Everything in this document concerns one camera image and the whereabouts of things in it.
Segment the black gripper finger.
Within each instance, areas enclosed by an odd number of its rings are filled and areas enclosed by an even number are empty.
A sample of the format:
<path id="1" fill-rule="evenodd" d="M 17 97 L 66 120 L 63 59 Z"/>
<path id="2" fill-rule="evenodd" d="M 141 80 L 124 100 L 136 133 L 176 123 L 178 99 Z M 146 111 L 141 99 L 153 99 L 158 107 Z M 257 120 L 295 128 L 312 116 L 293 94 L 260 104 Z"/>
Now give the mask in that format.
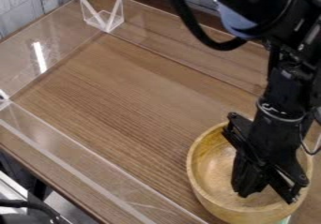
<path id="1" fill-rule="evenodd" d="M 299 201 L 301 188 L 296 186 L 292 177 L 277 169 L 268 170 L 269 185 L 287 204 Z"/>
<path id="2" fill-rule="evenodd" d="M 267 175 L 260 165 L 251 160 L 243 150 L 236 152 L 231 184 L 239 196 L 248 198 L 268 186 Z"/>

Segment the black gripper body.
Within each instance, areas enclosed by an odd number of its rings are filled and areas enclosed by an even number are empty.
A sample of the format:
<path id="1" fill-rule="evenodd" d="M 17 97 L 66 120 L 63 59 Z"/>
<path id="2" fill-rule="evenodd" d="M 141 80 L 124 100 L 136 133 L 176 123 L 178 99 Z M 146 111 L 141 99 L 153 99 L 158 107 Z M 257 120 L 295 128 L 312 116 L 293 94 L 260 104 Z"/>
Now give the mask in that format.
<path id="1" fill-rule="evenodd" d="M 307 187 L 311 179 L 299 163 L 297 150 L 312 127 L 312 111 L 269 111 L 260 103 L 253 120 L 237 112 L 228 118 L 223 134 L 236 152 L 243 150 L 260 165 L 268 184 L 268 170 L 277 169 L 292 177 L 297 187 Z"/>

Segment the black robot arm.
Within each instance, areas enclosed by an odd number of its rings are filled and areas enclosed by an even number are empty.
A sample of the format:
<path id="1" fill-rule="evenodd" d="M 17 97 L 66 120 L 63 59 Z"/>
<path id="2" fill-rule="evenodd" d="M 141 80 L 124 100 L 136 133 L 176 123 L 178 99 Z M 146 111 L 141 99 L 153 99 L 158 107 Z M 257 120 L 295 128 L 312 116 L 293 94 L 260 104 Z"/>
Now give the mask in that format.
<path id="1" fill-rule="evenodd" d="M 321 123 L 321 0 L 217 1 L 227 29 L 271 44 L 256 116 L 233 112 L 224 128 L 236 148 L 233 190 L 247 198 L 272 187 L 292 203 L 311 183 L 297 150 L 312 123 Z"/>

